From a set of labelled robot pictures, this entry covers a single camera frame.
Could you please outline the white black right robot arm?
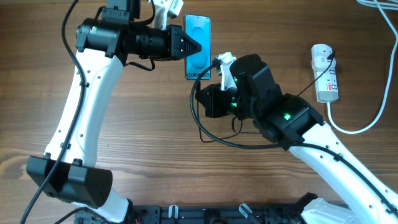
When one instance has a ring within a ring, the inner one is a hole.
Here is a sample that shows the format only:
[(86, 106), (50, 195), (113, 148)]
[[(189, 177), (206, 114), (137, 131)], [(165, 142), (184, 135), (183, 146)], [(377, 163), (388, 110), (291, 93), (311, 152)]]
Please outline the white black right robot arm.
[(330, 204), (307, 194), (296, 204), (292, 221), (301, 223), (396, 223), (397, 194), (373, 175), (337, 138), (322, 115), (297, 95), (282, 93), (269, 66), (256, 54), (225, 53), (211, 65), (221, 83), (193, 84), (191, 103), (210, 118), (251, 118), (268, 140), (310, 166), (346, 203)]

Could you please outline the blue Galaxy smartphone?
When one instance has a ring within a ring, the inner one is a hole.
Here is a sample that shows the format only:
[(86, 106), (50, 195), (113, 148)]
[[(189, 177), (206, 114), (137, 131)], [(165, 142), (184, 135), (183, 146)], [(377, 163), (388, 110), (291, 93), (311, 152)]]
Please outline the blue Galaxy smartphone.
[(185, 78), (196, 80), (211, 65), (211, 19), (208, 16), (185, 14), (185, 32), (201, 45), (201, 50), (185, 59)]

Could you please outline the white power strip socket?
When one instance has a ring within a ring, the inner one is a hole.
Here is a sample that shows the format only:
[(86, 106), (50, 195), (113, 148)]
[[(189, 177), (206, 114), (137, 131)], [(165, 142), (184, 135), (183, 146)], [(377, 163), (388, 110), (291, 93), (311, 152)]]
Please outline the white power strip socket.
[[(317, 55), (329, 55), (329, 54), (333, 54), (335, 59), (335, 51), (326, 44), (315, 44), (311, 48), (312, 58)], [(313, 71), (314, 79), (316, 79), (315, 92), (317, 96), (317, 101), (319, 103), (331, 103), (339, 98), (335, 67), (327, 68), (322, 72)]]

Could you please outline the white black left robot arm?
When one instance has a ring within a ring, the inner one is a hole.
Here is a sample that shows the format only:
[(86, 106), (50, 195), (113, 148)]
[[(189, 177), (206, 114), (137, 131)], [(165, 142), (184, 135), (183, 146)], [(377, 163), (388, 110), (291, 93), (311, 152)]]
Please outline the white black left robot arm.
[(168, 24), (183, 2), (152, 1), (152, 16), (140, 20), (139, 1), (108, 1), (76, 30), (73, 81), (57, 130), (41, 157), (26, 171), (38, 193), (76, 205), (105, 223), (139, 223), (132, 202), (113, 188), (110, 170), (96, 167), (101, 125), (127, 57), (151, 62), (181, 60), (201, 45), (181, 26)]

